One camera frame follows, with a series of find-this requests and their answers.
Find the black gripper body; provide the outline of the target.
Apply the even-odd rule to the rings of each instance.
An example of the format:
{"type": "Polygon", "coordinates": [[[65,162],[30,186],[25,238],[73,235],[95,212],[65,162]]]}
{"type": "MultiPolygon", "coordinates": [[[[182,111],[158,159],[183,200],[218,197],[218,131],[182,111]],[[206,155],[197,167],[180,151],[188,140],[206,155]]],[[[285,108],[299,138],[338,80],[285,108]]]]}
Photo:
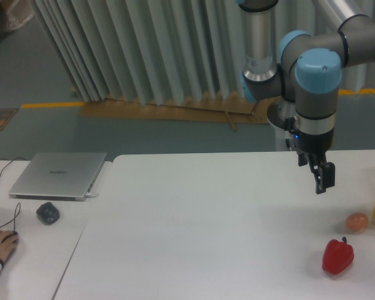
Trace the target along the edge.
{"type": "Polygon", "coordinates": [[[293,138],[294,150],[322,155],[333,143],[334,116],[326,119],[306,119],[294,116],[285,120],[285,130],[293,138]]]}

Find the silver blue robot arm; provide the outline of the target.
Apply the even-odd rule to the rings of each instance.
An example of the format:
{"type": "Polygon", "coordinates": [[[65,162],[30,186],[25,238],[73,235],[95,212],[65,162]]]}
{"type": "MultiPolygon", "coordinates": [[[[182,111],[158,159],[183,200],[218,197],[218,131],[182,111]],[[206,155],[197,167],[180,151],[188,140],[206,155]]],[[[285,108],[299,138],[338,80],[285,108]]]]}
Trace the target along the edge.
{"type": "Polygon", "coordinates": [[[375,21],[354,1],[315,1],[331,28],[313,36],[287,33],[273,49],[276,1],[238,1],[244,20],[246,62],[240,75],[248,101],[277,98],[267,117],[287,133],[298,164],[309,166],[321,194],[335,185],[335,166],[326,159],[336,122],[344,68],[375,62],[375,21]]]}

